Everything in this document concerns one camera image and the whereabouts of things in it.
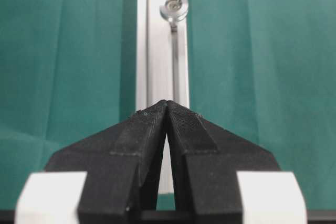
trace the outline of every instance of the green backdrop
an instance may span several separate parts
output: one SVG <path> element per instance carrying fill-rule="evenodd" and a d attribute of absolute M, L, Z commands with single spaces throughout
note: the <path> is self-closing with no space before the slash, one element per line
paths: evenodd
<path fill-rule="evenodd" d="M 0 0 L 0 209 L 55 150 L 134 111 L 137 0 Z M 191 108 L 336 208 L 336 0 L 190 0 Z M 173 208 L 162 196 L 159 208 Z"/>
<path fill-rule="evenodd" d="M 336 209 L 336 0 L 190 0 L 191 108 Z"/>

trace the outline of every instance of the green cloth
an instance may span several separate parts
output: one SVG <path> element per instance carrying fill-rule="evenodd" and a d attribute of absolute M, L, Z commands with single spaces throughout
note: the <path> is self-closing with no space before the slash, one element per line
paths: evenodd
<path fill-rule="evenodd" d="M 336 0 L 189 0 L 191 109 L 336 208 Z"/>
<path fill-rule="evenodd" d="M 0 209 L 54 151 L 134 112 L 136 4 L 0 0 Z"/>
<path fill-rule="evenodd" d="M 157 210 L 175 210 L 174 194 L 159 194 L 157 196 Z"/>

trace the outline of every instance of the green fabric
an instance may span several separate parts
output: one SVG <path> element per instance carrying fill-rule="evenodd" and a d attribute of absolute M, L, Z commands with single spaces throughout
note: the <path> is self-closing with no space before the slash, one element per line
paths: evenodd
<path fill-rule="evenodd" d="M 0 209 L 51 153 L 134 111 L 135 37 L 136 0 L 0 0 Z"/>
<path fill-rule="evenodd" d="M 175 210 L 174 194 L 159 194 L 157 196 L 157 210 Z"/>
<path fill-rule="evenodd" d="M 336 207 L 336 0 L 189 0 L 191 109 Z"/>

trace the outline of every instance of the white block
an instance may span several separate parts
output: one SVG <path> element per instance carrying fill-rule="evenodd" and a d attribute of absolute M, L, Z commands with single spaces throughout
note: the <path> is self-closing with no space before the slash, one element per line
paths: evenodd
<path fill-rule="evenodd" d="M 32 173 L 18 199 L 15 224 L 79 224 L 87 172 Z"/>
<path fill-rule="evenodd" d="M 305 200 L 292 172 L 237 172 L 244 224 L 307 224 Z"/>

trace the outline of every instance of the textured surface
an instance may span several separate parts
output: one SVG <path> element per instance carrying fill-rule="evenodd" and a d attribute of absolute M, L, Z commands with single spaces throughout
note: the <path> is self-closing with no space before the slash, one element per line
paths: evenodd
<path fill-rule="evenodd" d="M 189 0 L 191 109 L 336 206 L 336 0 Z"/>
<path fill-rule="evenodd" d="M 196 223 L 241 223 L 236 171 L 278 171 L 272 153 L 177 103 L 167 105 L 176 210 L 195 213 Z"/>
<path fill-rule="evenodd" d="M 136 0 L 0 0 L 0 209 L 54 151 L 134 112 L 135 29 Z"/>
<path fill-rule="evenodd" d="M 165 100 L 55 152 L 47 172 L 87 171 L 78 206 L 85 223 L 124 223 L 131 210 L 156 208 L 165 141 Z"/>

